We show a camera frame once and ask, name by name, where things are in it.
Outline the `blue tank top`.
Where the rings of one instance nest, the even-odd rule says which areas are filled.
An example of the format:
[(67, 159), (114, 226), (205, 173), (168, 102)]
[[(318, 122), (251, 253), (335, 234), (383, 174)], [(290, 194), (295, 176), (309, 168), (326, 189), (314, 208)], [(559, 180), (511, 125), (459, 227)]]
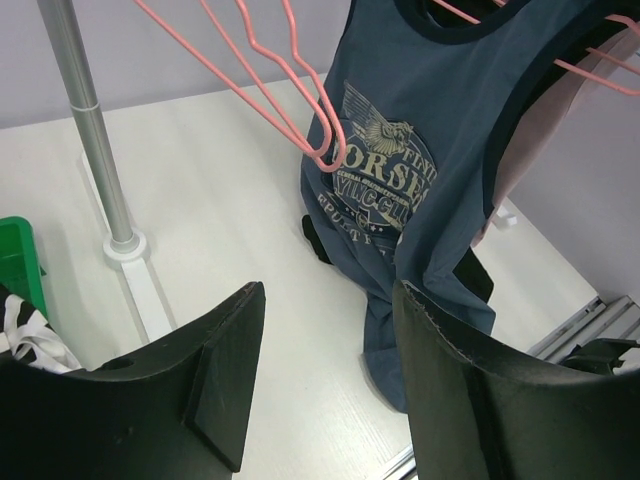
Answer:
[(407, 401), (392, 290), (406, 281), (483, 333), (494, 284), (471, 246), (486, 226), (517, 127), (544, 94), (593, 68), (591, 48), (637, 36), (611, 21), (635, 1), (355, 1), (325, 90), (346, 138), (341, 167), (301, 165), (304, 233), (367, 296), (363, 357), (394, 410)]

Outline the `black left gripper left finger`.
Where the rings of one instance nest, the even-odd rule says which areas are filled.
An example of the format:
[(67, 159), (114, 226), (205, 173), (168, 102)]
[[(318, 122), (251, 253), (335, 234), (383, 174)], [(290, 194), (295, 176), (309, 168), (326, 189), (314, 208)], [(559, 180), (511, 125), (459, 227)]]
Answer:
[(242, 465), (264, 286), (95, 370), (1, 359), (5, 479), (229, 479)]

